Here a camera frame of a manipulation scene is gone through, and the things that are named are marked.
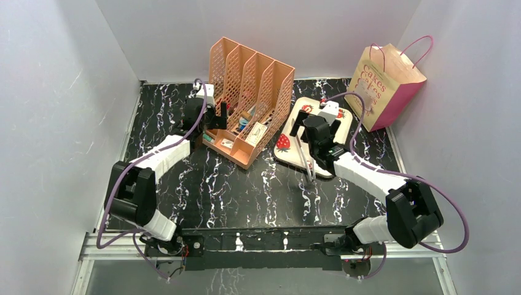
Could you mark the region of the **strawberry print tray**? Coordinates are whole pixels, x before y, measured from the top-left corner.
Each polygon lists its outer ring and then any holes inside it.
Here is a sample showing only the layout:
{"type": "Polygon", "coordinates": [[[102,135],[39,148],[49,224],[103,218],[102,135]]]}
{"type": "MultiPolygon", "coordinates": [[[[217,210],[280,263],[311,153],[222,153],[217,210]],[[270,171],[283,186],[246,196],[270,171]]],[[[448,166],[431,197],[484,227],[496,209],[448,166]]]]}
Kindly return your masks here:
{"type": "Polygon", "coordinates": [[[352,121],[351,112],[335,101],[299,98],[276,141],[275,158],[309,177],[331,179],[332,161],[346,152],[352,121]]]}

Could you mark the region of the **metal tongs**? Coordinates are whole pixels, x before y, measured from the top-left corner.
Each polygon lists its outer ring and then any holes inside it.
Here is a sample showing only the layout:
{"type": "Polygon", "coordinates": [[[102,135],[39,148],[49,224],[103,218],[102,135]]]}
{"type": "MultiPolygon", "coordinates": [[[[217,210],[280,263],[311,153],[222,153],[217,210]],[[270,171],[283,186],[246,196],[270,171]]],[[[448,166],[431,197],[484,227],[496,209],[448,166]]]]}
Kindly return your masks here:
{"type": "Polygon", "coordinates": [[[315,161],[307,155],[307,151],[304,148],[304,141],[302,139],[303,135],[305,135],[305,132],[303,129],[300,129],[295,136],[290,136],[290,138],[296,145],[296,153],[299,156],[301,166],[307,172],[309,182],[312,183],[316,180],[315,161]]]}

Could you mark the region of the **orange plastic file organizer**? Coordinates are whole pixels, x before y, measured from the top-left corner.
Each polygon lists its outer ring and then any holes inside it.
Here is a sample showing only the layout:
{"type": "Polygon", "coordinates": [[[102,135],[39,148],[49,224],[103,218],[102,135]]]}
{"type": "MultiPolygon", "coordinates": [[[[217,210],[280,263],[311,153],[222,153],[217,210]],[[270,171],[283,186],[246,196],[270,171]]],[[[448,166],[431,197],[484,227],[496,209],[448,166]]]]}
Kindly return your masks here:
{"type": "Polygon", "coordinates": [[[214,142],[203,143],[247,170],[288,118],[294,73],[294,67],[245,45],[218,40],[210,50],[209,84],[214,85],[215,106],[227,103],[227,129],[207,130],[204,134],[214,142]],[[246,113],[253,118],[239,132],[239,118],[246,113]],[[246,137],[256,122],[268,129],[252,146],[246,137]],[[221,145],[224,138],[233,141],[231,149],[221,145]]]}

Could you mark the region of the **paper cake bag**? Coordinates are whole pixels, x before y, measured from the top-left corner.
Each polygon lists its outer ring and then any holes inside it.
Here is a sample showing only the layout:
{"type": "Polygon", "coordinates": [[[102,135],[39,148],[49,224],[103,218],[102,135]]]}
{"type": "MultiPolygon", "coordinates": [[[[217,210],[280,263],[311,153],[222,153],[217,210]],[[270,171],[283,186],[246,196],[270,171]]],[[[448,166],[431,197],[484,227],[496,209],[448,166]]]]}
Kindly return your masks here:
{"type": "Polygon", "coordinates": [[[365,107],[350,94],[345,101],[368,132],[389,127],[425,84],[417,64],[392,44],[364,49],[347,91],[360,95],[365,107]]]}

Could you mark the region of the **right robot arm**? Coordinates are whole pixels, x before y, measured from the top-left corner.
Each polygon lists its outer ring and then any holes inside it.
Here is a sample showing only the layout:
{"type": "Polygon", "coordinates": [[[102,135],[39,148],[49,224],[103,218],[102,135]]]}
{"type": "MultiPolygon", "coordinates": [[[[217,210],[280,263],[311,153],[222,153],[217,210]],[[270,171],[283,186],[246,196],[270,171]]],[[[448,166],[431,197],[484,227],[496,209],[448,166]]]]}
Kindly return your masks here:
{"type": "Polygon", "coordinates": [[[313,164],[379,199],[386,214],[361,218],[347,226],[344,234],[336,240],[323,241],[314,248],[363,254],[371,243],[395,241],[411,249],[443,225],[443,216],[427,184],[384,173],[369,162],[358,160],[348,147],[334,142],[339,126],[339,120],[329,124],[321,116],[299,111],[290,135],[296,136],[302,128],[301,139],[308,144],[313,164]]]}

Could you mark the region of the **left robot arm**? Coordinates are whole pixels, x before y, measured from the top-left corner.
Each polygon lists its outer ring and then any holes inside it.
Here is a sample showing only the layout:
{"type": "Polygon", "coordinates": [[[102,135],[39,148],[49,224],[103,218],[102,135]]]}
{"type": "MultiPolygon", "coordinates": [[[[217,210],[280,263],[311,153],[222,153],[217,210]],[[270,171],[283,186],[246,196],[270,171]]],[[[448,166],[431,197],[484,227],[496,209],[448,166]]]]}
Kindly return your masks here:
{"type": "Polygon", "coordinates": [[[227,128],[227,104],[215,106],[201,98],[186,103],[185,116],[172,135],[146,154],[131,162],[119,161],[112,167],[104,201],[104,215],[117,218],[147,233],[169,256],[184,246],[176,235],[176,224],[157,209],[157,183],[179,161],[193,151],[196,141],[207,130],[227,128]]]}

